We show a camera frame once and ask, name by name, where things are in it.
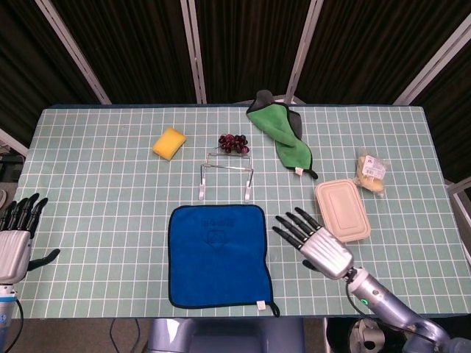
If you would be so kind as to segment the black pleated curtain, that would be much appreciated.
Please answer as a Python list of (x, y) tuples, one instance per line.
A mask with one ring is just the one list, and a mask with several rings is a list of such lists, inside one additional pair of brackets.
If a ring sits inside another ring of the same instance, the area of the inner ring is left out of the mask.
[[(48, 0), (114, 104), (196, 101), (180, 0)], [(282, 95), (310, 0), (193, 0), (210, 103)], [(294, 95), (392, 104), (471, 16), (471, 0), (323, 0)], [(0, 129), (28, 146), (41, 112), (99, 99), (35, 0), (0, 0)], [(445, 179), (471, 177), (471, 40), (412, 101)]]

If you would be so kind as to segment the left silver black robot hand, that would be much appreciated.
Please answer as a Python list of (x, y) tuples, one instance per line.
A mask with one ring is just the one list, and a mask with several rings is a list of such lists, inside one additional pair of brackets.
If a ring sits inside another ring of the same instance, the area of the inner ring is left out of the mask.
[(15, 285), (28, 272), (52, 263), (59, 255), (53, 249), (45, 257), (33, 260), (32, 244), (47, 198), (39, 193), (19, 202), (13, 201), (0, 212), (0, 285)]

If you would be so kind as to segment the green cloth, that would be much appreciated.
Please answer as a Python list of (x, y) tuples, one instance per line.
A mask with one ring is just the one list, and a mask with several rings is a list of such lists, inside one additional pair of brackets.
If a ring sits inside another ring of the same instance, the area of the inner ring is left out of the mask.
[(313, 170), (312, 152), (302, 140), (299, 113), (287, 104), (275, 101), (269, 90), (259, 90), (246, 114), (260, 131), (274, 141), (277, 156), (285, 168), (300, 176), (307, 174), (314, 180), (319, 178)]

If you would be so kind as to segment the clear bag of yellow snacks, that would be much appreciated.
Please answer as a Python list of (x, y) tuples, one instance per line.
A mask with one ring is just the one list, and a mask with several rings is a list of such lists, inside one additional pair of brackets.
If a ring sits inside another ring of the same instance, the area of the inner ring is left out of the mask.
[(379, 158), (376, 154), (366, 148), (358, 150), (356, 170), (353, 182), (376, 196), (385, 196), (385, 176), (390, 163), (388, 160)]

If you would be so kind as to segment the white frame bar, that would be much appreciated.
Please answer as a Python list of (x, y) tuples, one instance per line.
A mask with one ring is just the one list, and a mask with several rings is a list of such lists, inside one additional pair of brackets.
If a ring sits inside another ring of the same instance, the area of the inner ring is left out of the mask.
[(466, 189), (471, 188), (471, 176), (457, 183), (453, 183), (446, 179), (445, 184), (450, 200), (459, 209), (460, 217), (471, 227), (471, 215), (469, 214), (467, 208), (459, 196), (461, 193), (465, 193)]
[(12, 135), (5, 132), (0, 128), (0, 146), (9, 146), (15, 151), (17, 151), (22, 156), (27, 156), (29, 149), (18, 140), (16, 140)]

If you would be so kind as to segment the blue-grey robot torso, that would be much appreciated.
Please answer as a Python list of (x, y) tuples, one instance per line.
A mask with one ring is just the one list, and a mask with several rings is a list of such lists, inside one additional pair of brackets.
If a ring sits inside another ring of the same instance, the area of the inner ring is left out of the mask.
[(305, 353), (301, 318), (158, 318), (143, 353)]

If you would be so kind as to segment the beige lidded food container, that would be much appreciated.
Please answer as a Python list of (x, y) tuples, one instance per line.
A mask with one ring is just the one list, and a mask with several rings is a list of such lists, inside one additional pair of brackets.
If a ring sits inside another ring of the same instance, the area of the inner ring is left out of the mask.
[(357, 186), (351, 179), (322, 182), (315, 188), (325, 228), (341, 242), (368, 238), (371, 226)]

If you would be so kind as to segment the yellow sponge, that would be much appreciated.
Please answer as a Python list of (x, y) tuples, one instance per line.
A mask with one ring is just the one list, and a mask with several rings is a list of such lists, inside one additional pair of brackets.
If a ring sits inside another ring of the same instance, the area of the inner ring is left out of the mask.
[(152, 151), (165, 160), (171, 160), (185, 141), (183, 133), (169, 127), (153, 145)]

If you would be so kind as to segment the green white grid tablecloth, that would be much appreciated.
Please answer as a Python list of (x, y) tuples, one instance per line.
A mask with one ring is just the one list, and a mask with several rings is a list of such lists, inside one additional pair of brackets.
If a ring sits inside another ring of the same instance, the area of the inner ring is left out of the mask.
[[(349, 244), (357, 265), (419, 313), (471, 313), (464, 255), (424, 111), (419, 107), (299, 106), (302, 138), (319, 181), (355, 175), (358, 150), (390, 163), (385, 196), (361, 191), (371, 225)], [(186, 141), (171, 160), (152, 151), (172, 127)], [(43, 111), (16, 199), (39, 193), (33, 257), (51, 264), (17, 285), (26, 318), (255, 316), (254, 305), (182, 310), (168, 296), (172, 211), (198, 204), (199, 167), (224, 133), (246, 135), (254, 176), (250, 202), (266, 225), (301, 207), (320, 218), (316, 181), (278, 160), (273, 141), (243, 106), (51, 108)]]

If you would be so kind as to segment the blue cloth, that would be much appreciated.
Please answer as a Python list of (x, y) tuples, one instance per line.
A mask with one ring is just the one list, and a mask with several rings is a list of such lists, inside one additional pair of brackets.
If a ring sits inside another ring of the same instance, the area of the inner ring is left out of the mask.
[(182, 309), (257, 305), (280, 316), (266, 264), (266, 216), (254, 204), (184, 205), (168, 228), (169, 301)]

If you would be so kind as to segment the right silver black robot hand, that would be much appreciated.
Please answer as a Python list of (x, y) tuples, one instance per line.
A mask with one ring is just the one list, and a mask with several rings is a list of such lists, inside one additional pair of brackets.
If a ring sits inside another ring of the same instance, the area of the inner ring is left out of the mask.
[(353, 268), (352, 252), (306, 211), (299, 207), (294, 211), (276, 215), (281, 227), (272, 230), (304, 257), (309, 269), (329, 279), (345, 278)]

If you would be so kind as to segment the dark red grape bunch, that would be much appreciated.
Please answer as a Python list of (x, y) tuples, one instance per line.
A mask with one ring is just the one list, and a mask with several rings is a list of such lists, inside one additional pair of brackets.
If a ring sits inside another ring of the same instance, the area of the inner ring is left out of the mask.
[(221, 135), (218, 140), (219, 148), (226, 154), (248, 154), (248, 140), (245, 135)]

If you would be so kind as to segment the white partition frame post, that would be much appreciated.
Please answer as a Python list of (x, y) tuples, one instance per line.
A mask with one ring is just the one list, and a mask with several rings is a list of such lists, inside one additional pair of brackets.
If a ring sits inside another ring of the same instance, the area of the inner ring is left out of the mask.
[(324, 0), (311, 0), (306, 15), (305, 24), (300, 37), (300, 42), (297, 49), (297, 54), (294, 60), (293, 68), (291, 70), (288, 87), (284, 96), (284, 102), (290, 104), (294, 100), (295, 91), (300, 80), (303, 66), (311, 45), (312, 38), (322, 11)]
[(185, 36), (190, 57), (191, 72), (197, 104), (206, 104), (207, 95), (202, 63), (202, 51), (199, 39), (199, 28), (195, 0), (180, 0), (185, 27)]
[(471, 13), (427, 61), (404, 91), (395, 99), (393, 105), (410, 105), (470, 41)]
[(68, 27), (58, 13), (56, 7), (52, 4), (51, 0), (34, 0), (34, 2), (42, 12), (44, 18), (49, 23), (50, 27), (64, 46), (65, 50), (68, 52), (75, 65), (78, 67), (80, 73), (83, 75), (85, 81), (88, 83), (99, 102), (101, 104), (112, 104), (98, 77), (95, 75), (95, 72), (90, 66), (88, 60), (82, 53), (81, 48), (75, 41), (73, 35), (70, 33)]

